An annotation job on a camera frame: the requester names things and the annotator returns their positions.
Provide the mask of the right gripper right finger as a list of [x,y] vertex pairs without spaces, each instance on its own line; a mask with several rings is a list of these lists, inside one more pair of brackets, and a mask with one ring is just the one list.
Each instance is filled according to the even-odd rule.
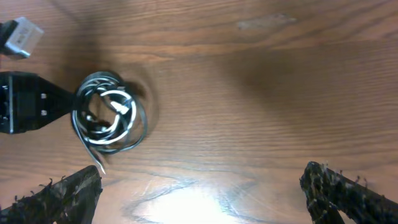
[[300,178],[313,223],[343,223],[343,212],[355,223],[397,223],[397,203],[335,172],[308,162]]

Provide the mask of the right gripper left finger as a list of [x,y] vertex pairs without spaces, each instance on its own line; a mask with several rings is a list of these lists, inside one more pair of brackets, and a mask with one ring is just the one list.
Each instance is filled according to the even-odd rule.
[[89,224],[102,191],[100,173],[90,165],[57,183],[50,179],[37,193],[16,197],[1,209],[1,223]]

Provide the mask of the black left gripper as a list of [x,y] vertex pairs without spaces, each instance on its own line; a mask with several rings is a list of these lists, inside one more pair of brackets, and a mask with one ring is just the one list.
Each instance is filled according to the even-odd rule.
[[73,94],[26,72],[1,72],[1,132],[20,134],[44,127],[72,110]]

